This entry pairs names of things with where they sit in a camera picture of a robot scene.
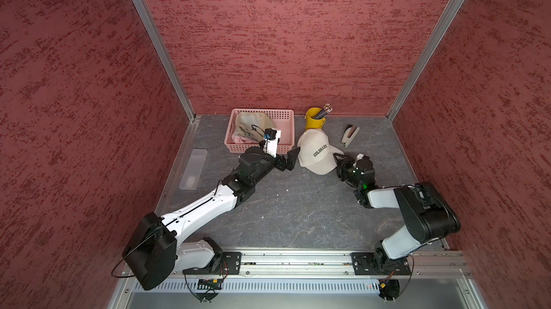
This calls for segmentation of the white Colorado baseball cap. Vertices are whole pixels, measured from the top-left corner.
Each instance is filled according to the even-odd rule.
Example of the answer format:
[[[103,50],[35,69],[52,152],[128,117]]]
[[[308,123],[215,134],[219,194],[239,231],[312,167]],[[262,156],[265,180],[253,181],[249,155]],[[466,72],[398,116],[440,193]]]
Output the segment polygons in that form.
[[[298,146],[300,166],[317,175],[326,175],[333,171],[337,167],[334,154],[344,154],[330,144],[329,137],[321,129],[306,130],[299,138]]]

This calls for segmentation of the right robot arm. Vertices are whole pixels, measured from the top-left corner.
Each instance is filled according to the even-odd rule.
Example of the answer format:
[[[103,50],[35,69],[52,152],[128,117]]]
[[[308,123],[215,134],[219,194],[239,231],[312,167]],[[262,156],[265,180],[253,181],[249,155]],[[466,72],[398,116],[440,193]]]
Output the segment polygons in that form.
[[[380,188],[376,185],[375,168],[368,156],[359,154],[353,158],[335,153],[333,157],[338,178],[354,188],[361,206],[395,208],[403,217],[404,225],[357,263],[363,270],[390,274],[409,254],[461,230],[459,217],[432,183]]]

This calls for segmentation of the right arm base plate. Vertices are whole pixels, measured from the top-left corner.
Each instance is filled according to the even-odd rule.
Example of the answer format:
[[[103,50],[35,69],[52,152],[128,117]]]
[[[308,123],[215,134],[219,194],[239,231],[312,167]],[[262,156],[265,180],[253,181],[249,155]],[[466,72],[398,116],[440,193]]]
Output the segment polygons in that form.
[[[411,269],[405,257],[392,260],[378,252],[353,252],[350,254],[354,274],[383,276],[411,275]]]

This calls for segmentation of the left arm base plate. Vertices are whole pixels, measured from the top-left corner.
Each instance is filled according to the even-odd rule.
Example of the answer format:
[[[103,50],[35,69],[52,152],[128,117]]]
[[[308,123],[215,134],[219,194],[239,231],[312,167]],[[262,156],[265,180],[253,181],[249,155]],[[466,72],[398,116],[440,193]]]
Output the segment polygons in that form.
[[[188,275],[238,275],[240,272],[241,252],[217,252],[203,268],[193,267],[185,270]]]

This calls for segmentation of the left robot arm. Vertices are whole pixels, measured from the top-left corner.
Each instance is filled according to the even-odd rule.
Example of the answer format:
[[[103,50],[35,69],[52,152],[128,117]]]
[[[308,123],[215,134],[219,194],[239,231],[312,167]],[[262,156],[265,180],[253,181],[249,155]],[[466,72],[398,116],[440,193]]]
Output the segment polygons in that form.
[[[299,153],[294,148],[286,155],[272,156],[261,147],[249,148],[239,157],[238,167],[209,194],[161,217],[154,212],[144,216],[122,252],[122,260],[142,288],[154,289],[178,267],[216,273],[222,266],[221,248],[210,238],[188,242],[188,237],[243,204],[273,169],[293,170]]]

